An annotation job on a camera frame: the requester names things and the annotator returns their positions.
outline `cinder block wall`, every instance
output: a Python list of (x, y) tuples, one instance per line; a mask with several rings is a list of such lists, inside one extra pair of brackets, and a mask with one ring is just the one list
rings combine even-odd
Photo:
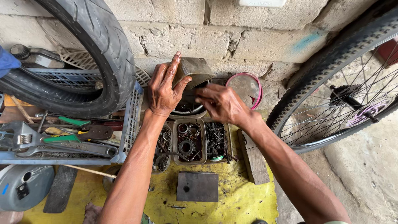
[[(226, 78), (251, 72), (280, 82), (376, 0), (287, 0), (282, 8), (235, 0), (105, 0), (120, 21), (136, 65), (153, 72), (180, 50), (205, 58)], [(83, 48), (34, 1), (0, 0), (0, 45)]]

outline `electrical box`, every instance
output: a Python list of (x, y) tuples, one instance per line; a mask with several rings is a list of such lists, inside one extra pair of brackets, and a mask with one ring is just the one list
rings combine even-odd
[(286, 0), (236, 0), (239, 6), (281, 8)]

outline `spray paint mark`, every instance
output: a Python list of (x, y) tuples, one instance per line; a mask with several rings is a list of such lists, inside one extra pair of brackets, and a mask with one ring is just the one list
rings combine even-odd
[(318, 32), (305, 36), (304, 38), (302, 38), (299, 42), (297, 42), (293, 46), (292, 52), (293, 53), (301, 52), (303, 49), (308, 47), (312, 42), (318, 40), (320, 38), (320, 36), (321, 36), (321, 34)]
[(3, 193), (2, 193), (2, 195), (5, 195), (5, 194), (6, 194), (6, 192), (7, 192), (7, 189), (8, 189), (8, 184), (6, 184), (6, 186), (4, 187), (4, 190), (3, 190)]

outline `blue cloth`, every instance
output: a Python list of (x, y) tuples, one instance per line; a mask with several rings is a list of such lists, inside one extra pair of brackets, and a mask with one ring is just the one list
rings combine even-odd
[(21, 67), (21, 62), (0, 46), (0, 78), (5, 76), (11, 69), (19, 67)]

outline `bicycle tire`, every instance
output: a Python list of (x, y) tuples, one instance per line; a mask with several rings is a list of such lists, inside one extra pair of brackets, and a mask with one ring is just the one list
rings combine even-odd
[[(270, 113), (266, 124), (276, 135), (280, 134), (285, 122), (294, 110), (322, 83), (336, 72), (354, 61), (374, 46), (398, 34), (398, 3), (392, 0), (379, 1), (360, 18), (343, 29), (331, 44), (314, 54), (289, 80), (289, 89)], [(398, 108), (398, 100), (382, 111), (383, 118)], [(304, 148), (292, 149), (300, 154), (339, 141), (371, 125), (366, 122), (348, 129), (335, 138)]]
[(90, 118), (120, 110), (135, 83), (135, 64), (118, 20), (103, 0), (36, 0), (72, 32), (95, 60), (104, 88), (84, 93), (57, 88), (19, 69), (0, 79), (0, 89), (27, 103), (69, 116)]

